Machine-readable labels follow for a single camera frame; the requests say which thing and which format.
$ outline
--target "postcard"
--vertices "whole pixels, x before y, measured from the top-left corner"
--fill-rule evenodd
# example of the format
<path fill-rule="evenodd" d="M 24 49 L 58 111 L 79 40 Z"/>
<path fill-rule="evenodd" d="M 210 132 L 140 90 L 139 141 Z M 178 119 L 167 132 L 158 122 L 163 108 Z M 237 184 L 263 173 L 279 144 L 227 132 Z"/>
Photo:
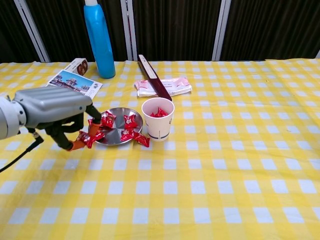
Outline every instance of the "postcard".
<path fill-rule="evenodd" d="M 61 70 L 56 76 L 49 80 L 48 85 L 71 89 L 93 99 L 101 88 L 102 83 L 73 72 Z"/>

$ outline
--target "candy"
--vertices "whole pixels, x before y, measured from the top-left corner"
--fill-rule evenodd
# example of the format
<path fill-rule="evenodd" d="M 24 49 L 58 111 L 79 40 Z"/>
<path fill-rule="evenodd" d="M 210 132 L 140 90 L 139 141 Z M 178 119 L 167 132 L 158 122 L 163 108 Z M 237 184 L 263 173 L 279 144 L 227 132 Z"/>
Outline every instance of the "candy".
<path fill-rule="evenodd" d="M 88 149 L 91 149 L 95 141 L 98 141 L 104 137 L 105 134 L 101 131 L 98 131 L 95 136 L 90 136 L 88 133 L 80 131 L 79 136 L 76 139 L 84 142 Z"/>
<path fill-rule="evenodd" d="M 144 145 L 145 147 L 149 147 L 150 145 L 150 138 L 144 136 L 142 133 L 134 132 L 134 140 L 136 140 L 138 143 Z"/>
<path fill-rule="evenodd" d="M 166 111 L 164 111 L 163 109 L 161 109 L 160 107 L 158 107 L 158 112 L 157 113 L 152 112 L 150 114 L 150 117 L 154 117 L 154 118 L 162 118 L 162 117 L 165 117 L 165 116 L 168 116 L 168 113 Z"/>
<path fill-rule="evenodd" d="M 104 114 L 105 114 L 105 116 L 103 116 L 101 118 L 101 126 L 108 127 L 108 128 L 112 129 L 117 116 L 113 115 L 112 113 L 110 113 L 108 111 L 105 111 Z"/>
<path fill-rule="evenodd" d="M 168 113 L 166 113 L 166 111 L 162 110 L 160 107 L 158 107 L 158 118 L 162 118 L 162 117 L 165 117 L 165 116 L 168 116 Z"/>
<path fill-rule="evenodd" d="M 135 129 L 136 127 L 138 127 L 138 124 L 135 121 L 136 115 L 124 115 L 124 129 Z"/>
<path fill-rule="evenodd" d="M 134 130 L 133 129 L 126 129 L 121 132 L 121 138 L 120 138 L 121 142 L 130 140 L 133 138 L 134 138 Z"/>

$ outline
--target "blue plastic bottle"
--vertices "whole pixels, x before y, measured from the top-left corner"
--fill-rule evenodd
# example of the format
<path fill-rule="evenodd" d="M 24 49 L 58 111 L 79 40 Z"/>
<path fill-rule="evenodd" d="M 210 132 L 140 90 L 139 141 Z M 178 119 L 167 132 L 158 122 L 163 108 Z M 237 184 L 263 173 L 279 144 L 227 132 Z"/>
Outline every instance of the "blue plastic bottle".
<path fill-rule="evenodd" d="M 104 79 L 116 75 L 115 62 L 106 19 L 97 0 L 85 0 L 84 19 L 99 75 Z"/>

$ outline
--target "paper cup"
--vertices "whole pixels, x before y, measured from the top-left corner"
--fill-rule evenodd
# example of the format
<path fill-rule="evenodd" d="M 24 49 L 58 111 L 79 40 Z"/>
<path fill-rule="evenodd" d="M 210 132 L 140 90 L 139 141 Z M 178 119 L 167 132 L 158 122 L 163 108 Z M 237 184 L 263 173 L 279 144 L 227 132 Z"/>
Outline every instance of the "paper cup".
<path fill-rule="evenodd" d="M 168 115 L 163 117 L 150 116 L 151 113 L 156 114 L 158 112 L 158 107 L 168 113 Z M 166 98 L 155 97 L 145 101 L 141 109 L 150 138 L 156 142 L 166 140 L 170 133 L 170 126 L 175 111 L 173 102 Z"/>

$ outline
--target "metal plate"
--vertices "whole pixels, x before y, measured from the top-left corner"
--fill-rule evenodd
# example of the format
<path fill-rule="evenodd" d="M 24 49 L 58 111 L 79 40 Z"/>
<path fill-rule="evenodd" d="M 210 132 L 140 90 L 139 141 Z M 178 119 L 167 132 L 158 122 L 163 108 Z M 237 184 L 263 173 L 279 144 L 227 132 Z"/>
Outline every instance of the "metal plate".
<path fill-rule="evenodd" d="M 103 144 L 106 146 L 116 146 L 120 144 L 125 144 L 130 142 L 132 139 L 127 141 L 120 141 L 121 138 L 121 132 L 125 130 L 125 119 L 124 115 L 131 116 L 135 115 L 135 122 L 138 124 L 138 126 L 134 129 L 135 132 L 140 133 L 142 130 L 142 126 L 144 124 L 144 121 L 141 117 L 141 115 L 130 108 L 126 107 L 115 107 L 108 109 L 110 113 L 113 115 L 116 115 L 116 119 L 113 123 L 113 128 L 105 127 L 102 131 L 104 132 L 104 138 L 97 141 L 98 144 Z"/>

